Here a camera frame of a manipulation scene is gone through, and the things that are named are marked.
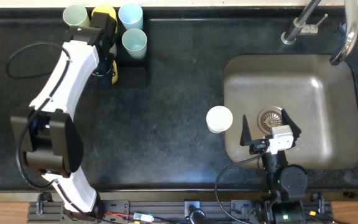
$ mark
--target countertop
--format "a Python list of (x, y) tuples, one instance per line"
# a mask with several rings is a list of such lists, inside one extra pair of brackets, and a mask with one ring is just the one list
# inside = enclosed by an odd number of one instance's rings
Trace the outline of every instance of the countertop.
[[(232, 164), (224, 134), (212, 134), (205, 122), (210, 108), (223, 105), (227, 62), (242, 54), (332, 54), (343, 41), (337, 28), (343, 9), (319, 9), (312, 20), (330, 11), (319, 34), (299, 37), (291, 46), (283, 45), (280, 35), (299, 9), (197, 10), (145, 10), (147, 88), (85, 88), (74, 121), (85, 147), (81, 166), (95, 189), (211, 190), (219, 172)], [(61, 13), (0, 11), (0, 191), (32, 190), (16, 168), (9, 118), (16, 108), (28, 106), (47, 81), (12, 80), (4, 66), (10, 54), (31, 42), (61, 44), (66, 29)], [(28, 75), (46, 72), (59, 54), (49, 47), (30, 50), (12, 69)], [(358, 43), (347, 62), (354, 70), (358, 96)], [(309, 190), (358, 189), (358, 165), (308, 173)], [(263, 170), (240, 167), (227, 172), (220, 183), (220, 188), (231, 190), (267, 188)]]

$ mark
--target wooden floor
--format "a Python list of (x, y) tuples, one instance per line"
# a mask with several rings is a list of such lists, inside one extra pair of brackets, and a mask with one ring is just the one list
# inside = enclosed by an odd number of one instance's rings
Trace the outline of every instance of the wooden floor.
[[(0, 223), (25, 224), (28, 202), (0, 202)], [(338, 221), (358, 224), (358, 202), (333, 202)]]

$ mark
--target sink drain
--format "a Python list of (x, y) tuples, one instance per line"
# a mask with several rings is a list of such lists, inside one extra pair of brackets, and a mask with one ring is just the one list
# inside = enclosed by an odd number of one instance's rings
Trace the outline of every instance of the sink drain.
[(262, 110), (258, 116), (259, 128), (266, 134), (270, 134), (272, 128), (283, 125), (281, 108), (271, 106)]

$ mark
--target stainless steel sink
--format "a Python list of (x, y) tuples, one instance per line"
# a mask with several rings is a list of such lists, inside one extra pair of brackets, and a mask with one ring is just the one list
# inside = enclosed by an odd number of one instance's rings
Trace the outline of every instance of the stainless steel sink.
[[(358, 106), (351, 69), (329, 64), (329, 55), (242, 55), (224, 69), (224, 105), (233, 113), (225, 133), (234, 162), (252, 157), (240, 146), (242, 115), (253, 139), (281, 125), (280, 108), (301, 128), (290, 164), (345, 169), (358, 163)], [(246, 167), (257, 167), (256, 161)]]

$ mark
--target faucet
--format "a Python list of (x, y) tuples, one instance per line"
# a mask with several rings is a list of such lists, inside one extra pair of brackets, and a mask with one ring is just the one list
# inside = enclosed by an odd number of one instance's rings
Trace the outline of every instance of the faucet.
[[(306, 26), (306, 21), (309, 19), (311, 13), (317, 8), (321, 0), (311, 0), (305, 7), (301, 15), (294, 19), (293, 24), (287, 32), (282, 34), (282, 41), (284, 44), (293, 44), (296, 37), (301, 33), (302, 29)], [(358, 35), (358, 5), (356, 0), (344, 0), (345, 13), (346, 13), (346, 36), (344, 45), (339, 53), (334, 54), (329, 62), (331, 65), (338, 65), (341, 63), (353, 50), (357, 35)]]

